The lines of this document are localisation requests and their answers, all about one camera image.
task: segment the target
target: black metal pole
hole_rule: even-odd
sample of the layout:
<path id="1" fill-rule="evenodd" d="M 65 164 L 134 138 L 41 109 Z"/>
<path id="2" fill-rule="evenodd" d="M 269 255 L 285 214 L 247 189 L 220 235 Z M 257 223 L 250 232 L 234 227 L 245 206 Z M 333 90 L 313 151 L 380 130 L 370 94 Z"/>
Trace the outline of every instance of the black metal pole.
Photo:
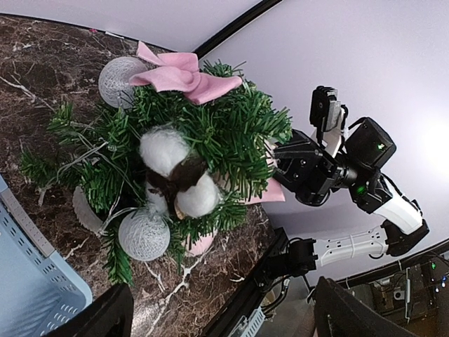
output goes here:
<path id="1" fill-rule="evenodd" d="M 229 37 L 245 27 L 248 23 L 261 16 L 269 9 L 275 7 L 275 5 L 279 4 L 280 2 L 282 2 L 282 0 L 262 0 L 260 3 L 248 9 L 237 19 L 229 23 L 225 28 L 220 30 L 209 40 L 201 44 L 197 49 L 194 50 L 194 53 L 198 55 L 198 58 L 204 57 L 213 49 L 218 47 L 221 43 L 226 41 Z"/>

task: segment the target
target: green led light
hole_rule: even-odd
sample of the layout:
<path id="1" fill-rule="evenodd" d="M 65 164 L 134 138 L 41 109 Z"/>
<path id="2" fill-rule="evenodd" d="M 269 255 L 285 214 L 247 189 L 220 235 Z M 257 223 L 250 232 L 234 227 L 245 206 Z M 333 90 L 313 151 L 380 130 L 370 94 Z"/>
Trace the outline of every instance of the green led light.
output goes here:
<path id="1" fill-rule="evenodd" d="M 365 194 L 365 192 L 366 192 L 365 186 L 360 186 L 357 188 L 357 194 Z"/>

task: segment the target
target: blue plastic basket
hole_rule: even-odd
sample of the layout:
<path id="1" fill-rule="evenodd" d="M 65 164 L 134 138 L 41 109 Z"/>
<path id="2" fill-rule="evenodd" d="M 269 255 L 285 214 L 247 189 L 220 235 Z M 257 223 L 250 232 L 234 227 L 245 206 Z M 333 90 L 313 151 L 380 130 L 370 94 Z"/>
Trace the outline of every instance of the blue plastic basket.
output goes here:
<path id="1" fill-rule="evenodd" d="M 44 336 L 91 303 L 87 283 L 37 229 L 0 176 L 0 336 Z"/>

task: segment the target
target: white ornament ball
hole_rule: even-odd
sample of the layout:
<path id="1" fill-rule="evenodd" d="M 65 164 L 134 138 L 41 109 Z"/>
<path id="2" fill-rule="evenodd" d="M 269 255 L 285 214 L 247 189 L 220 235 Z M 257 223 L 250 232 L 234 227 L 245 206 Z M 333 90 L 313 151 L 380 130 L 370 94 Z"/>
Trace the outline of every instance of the white ornament ball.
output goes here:
<path id="1" fill-rule="evenodd" d="M 181 212 L 193 218 L 200 218 L 209 214 L 220 202 L 221 196 L 217 185 L 207 174 L 198 180 L 195 186 L 186 192 L 178 192 L 177 207 Z"/>
<path id="2" fill-rule="evenodd" d="M 147 67 L 137 58 L 115 58 L 105 67 L 98 78 L 98 90 L 103 100 L 112 107 L 128 109 L 132 107 L 133 87 L 129 79 L 136 74 L 146 72 Z"/>
<path id="3" fill-rule="evenodd" d="M 155 127 L 140 139 L 140 156 L 151 170 L 167 178 L 189 154 L 189 146 L 174 128 Z"/>
<path id="4" fill-rule="evenodd" d="M 120 224 L 119 242 L 135 260 L 151 261 L 163 255 L 170 243 L 170 229 L 163 218 L 148 209 L 128 214 Z"/>

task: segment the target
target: pink ribbon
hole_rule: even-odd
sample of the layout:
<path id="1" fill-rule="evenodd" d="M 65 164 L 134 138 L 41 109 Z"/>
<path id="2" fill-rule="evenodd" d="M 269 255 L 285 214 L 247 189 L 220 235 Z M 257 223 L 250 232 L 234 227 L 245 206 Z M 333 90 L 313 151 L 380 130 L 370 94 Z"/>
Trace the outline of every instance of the pink ribbon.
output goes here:
<path id="1" fill-rule="evenodd" d="M 137 55 L 159 67 L 132 76 L 129 79 L 131 86 L 152 84 L 157 92 L 182 91 L 194 104 L 210 102 L 242 84 L 238 76 L 215 77 L 200 72 L 198 57 L 194 53 L 155 55 L 140 41 Z"/>

